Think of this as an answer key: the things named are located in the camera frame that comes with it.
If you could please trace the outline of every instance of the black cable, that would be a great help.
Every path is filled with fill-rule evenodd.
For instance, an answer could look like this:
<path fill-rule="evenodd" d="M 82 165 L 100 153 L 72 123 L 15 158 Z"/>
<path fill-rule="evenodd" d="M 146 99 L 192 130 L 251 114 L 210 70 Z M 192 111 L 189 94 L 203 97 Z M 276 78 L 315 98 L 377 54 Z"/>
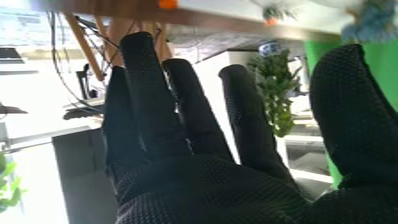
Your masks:
<path fill-rule="evenodd" d="M 88 34 L 88 32 L 86 32 L 86 29 L 84 29 L 84 35 L 86 35 L 86 37 L 88 37 L 88 39 L 89 39 L 89 41 L 91 41 L 91 45 L 93 45 L 93 47 L 97 48 L 97 52 L 98 52 L 98 54 L 102 55 L 104 60 L 107 61 L 105 52 L 100 50 L 100 47 L 97 46 L 95 40 L 93 40 L 91 37 L 89 37 L 89 34 Z"/>
<path fill-rule="evenodd" d="M 130 26 L 130 28 L 129 28 L 127 35 L 129 35 L 130 32 L 132 32 L 134 26 L 136 26 L 136 21 L 134 21 L 132 26 Z M 104 72 L 109 71 L 109 68 L 111 68 L 111 66 L 113 66 L 113 62 L 114 62 L 114 60 L 116 60 L 116 56 L 118 56 L 120 50 L 121 50 L 121 48 L 118 48 L 116 53 L 114 53 L 114 55 L 113 55 L 113 57 L 111 57 L 109 66 L 107 66 Z"/>
<path fill-rule="evenodd" d="M 102 35 L 102 33 L 93 29 L 93 27 L 88 25 L 86 21 L 81 19 L 81 17 L 75 17 L 79 22 L 84 24 L 84 26 L 89 28 L 89 30 L 93 31 L 93 33 L 97 34 L 97 36 L 111 43 L 111 45 L 120 49 L 118 44 L 113 42 L 113 40 L 109 39 L 109 37 L 105 37 Z"/>
<path fill-rule="evenodd" d="M 84 104 L 84 106 L 88 108 L 91 108 L 95 111 L 102 112 L 91 105 L 89 103 L 79 98 L 77 94 L 73 93 L 72 91 L 72 88 L 66 84 L 66 80 L 65 80 L 65 77 L 63 77 L 63 72 L 61 72 L 61 69 L 59 69 L 59 62 L 61 62 L 61 56 L 59 56 L 59 51 L 57 51 L 57 42 L 56 42 L 56 13 L 54 12 L 49 12 L 49 22 L 50 22 L 50 28 L 52 28 L 52 58 L 54 58 L 54 66 L 56 66 L 56 72 L 57 72 L 57 75 L 59 75 L 59 78 L 61 78 L 61 82 L 63 82 L 63 85 L 66 87 L 66 90 L 68 92 L 72 93 L 73 97 L 77 98 L 79 102 Z M 77 107 L 77 109 L 84 110 L 86 112 L 89 112 L 84 108 L 81 108 L 77 106 L 77 104 L 73 103 L 73 106 Z"/>

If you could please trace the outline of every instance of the wooden stick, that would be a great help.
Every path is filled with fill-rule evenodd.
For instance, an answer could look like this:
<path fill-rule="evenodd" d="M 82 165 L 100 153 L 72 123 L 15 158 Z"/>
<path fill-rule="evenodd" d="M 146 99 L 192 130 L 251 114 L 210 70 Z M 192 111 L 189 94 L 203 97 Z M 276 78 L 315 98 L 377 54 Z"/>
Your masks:
<path fill-rule="evenodd" d="M 82 47 L 82 51 L 84 51 L 84 54 L 86 54 L 86 58 L 88 58 L 88 61 L 89 61 L 89 64 L 91 64 L 91 68 L 93 68 L 93 71 L 95 71 L 95 74 L 97 74 L 97 79 L 100 81 L 104 81 L 104 73 L 102 73 L 102 70 L 100 70 L 97 57 L 95 57 L 95 54 L 93 54 L 93 51 L 91 51 L 88 40 L 84 38 L 84 31 L 82 31 L 81 26 L 79 26 L 79 21 L 77 21 L 72 13 L 65 13 L 65 15 L 66 15 L 66 20 L 68 20 L 68 23 L 70 23 L 70 26 L 72 26 L 72 31 L 73 31 L 73 34 L 75 34 L 75 37 L 77 37 L 77 40 L 79 40 L 79 44 L 81 44 L 81 47 Z"/>
<path fill-rule="evenodd" d="M 98 27 L 100 34 L 102 34 L 104 37 L 109 38 L 109 33 L 107 33 L 107 28 L 104 26 L 104 18 L 102 18 L 102 16 L 95 16 L 95 19 L 97 19 L 97 27 Z M 109 58 L 109 60 L 111 60 L 113 47 L 114 46 L 111 46 L 107 40 L 104 40 L 104 55 Z"/>

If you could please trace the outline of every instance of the textured glove fabric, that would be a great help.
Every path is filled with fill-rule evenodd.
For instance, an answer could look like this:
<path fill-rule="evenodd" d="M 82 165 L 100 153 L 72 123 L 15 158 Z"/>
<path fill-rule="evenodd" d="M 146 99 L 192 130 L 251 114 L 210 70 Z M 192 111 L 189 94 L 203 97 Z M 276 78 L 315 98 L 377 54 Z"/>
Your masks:
<path fill-rule="evenodd" d="M 148 33 L 127 36 L 121 52 L 127 72 L 114 69 L 105 110 L 118 224 L 297 223 L 308 201 L 267 170 L 233 162 L 189 62 L 164 63 L 171 91 Z M 256 147 L 274 150 L 269 139 Z"/>
<path fill-rule="evenodd" d="M 166 159 L 118 185 L 118 224 L 297 223 L 308 202 L 283 181 L 212 156 Z"/>
<path fill-rule="evenodd" d="M 344 183 L 315 202 L 303 223 L 398 223 L 398 116 L 361 45 L 326 55 L 312 82 L 313 112 Z"/>

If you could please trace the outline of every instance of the wire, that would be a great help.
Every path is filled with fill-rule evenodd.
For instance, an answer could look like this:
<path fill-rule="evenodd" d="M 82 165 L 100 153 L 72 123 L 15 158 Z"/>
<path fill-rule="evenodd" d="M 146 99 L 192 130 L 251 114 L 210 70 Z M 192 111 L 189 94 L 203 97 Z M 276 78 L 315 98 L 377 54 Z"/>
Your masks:
<path fill-rule="evenodd" d="M 89 103 L 79 98 L 77 94 L 73 93 L 72 91 L 72 88 L 66 84 L 66 80 L 65 80 L 65 77 L 63 77 L 63 72 L 61 72 L 61 68 L 59 68 L 59 63 L 61 63 L 61 56 L 59 56 L 59 51 L 57 51 L 57 42 L 56 42 L 56 12 L 49 12 L 47 13 L 49 15 L 49 23 L 50 23 L 50 28 L 52 28 L 52 58 L 54 58 L 54 67 L 56 67 L 56 72 L 57 72 L 57 75 L 59 75 L 59 78 L 61 78 L 61 82 L 63 82 L 63 85 L 66 87 L 66 90 L 70 92 L 70 94 L 73 95 L 73 97 L 77 98 L 79 102 L 86 105 L 88 108 L 91 108 L 95 111 L 102 112 L 102 110 L 98 110 L 91 105 Z M 77 106 L 75 103 L 72 103 L 73 106 L 77 107 L 77 109 L 84 110 L 86 112 L 89 112 L 84 108 L 81 108 Z"/>
<path fill-rule="evenodd" d="M 194 35 L 196 35 L 196 63 L 201 62 L 201 41 L 200 41 L 200 37 L 198 37 L 198 26 L 194 28 Z"/>
<path fill-rule="evenodd" d="M 81 17 L 75 17 L 79 22 L 84 24 L 84 26 L 89 28 L 89 30 L 93 31 L 93 33 L 97 34 L 97 36 L 114 45 L 116 48 L 120 48 L 118 44 L 113 42 L 113 40 L 109 39 L 109 37 L 105 37 L 102 35 L 102 33 L 93 29 L 93 27 L 88 25 L 86 21 L 81 19 Z"/>
<path fill-rule="evenodd" d="M 91 37 L 89 37 L 89 34 L 88 34 L 88 32 L 86 32 L 86 29 L 84 29 L 84 35 L 86 35 L 86 37 L 88 37 L 88 39 L 89 39 L 89 41 L 91 41 L 91 45 L 93 45 L 93 47 L 97 48 L 97 52 L 98 52 L 98 54 L 102 55 L 104 60 L 107 61 L 105 52 L 100 50 L 100 47 L 97 46 L 95 40 L 93 40 Z"/>
<path fill-rule="evenodd" d="M 127 35 L 130 34 L 130 32 L 132 32 L 132 30 L 134 30 L 134 26 L 136 26 L 136 21 L 134 21 L 132 26 L 130 26 L 130 28 L 129 28 Z M 114 60 L 116 60 L 116 56 L 118 56 L 120 51 L 121 51 L 121 48 L 118 48 L 116 53 L 114 53 L 114 55 L 113 55 L 113 57 L 111 57 L 109 66 L 107 66 L 104 72 L 109 71 L 109 68 L 111 68 L 111 66 L 113 66 L 113 62 L 114 62 Z"/>

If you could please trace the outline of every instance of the leaf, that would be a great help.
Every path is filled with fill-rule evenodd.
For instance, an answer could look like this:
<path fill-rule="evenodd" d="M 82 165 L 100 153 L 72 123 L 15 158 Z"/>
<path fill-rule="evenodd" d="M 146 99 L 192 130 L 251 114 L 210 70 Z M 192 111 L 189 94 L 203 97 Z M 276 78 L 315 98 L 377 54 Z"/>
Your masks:
<path fill-rule="evenodd" d="M 11 162 L 6 166 L 6 170 L 4 170 L 4 173 L 0 175 L 0 178 L 8 177 L 13 174 L 15 170 L 17 170 L 17 163 Z"/>
<path fill-rule="evenodd" d="M 0 190 L 4 191 L 4 187 L 8 186 L 8 180 L 0 179 Z"/>
<path fill-rule="evenodd" d="M 0 152 L 0 174 L 4 173 L 6 170 L 6 155 L 4 152 Z"/>
<path fill-rule="evenodd" d="M 22 185 L 22 178 L 18 177 L 11 184 L 11 192 L 17 191 L 17 189 L 20 188 L 20 185 Z"/>

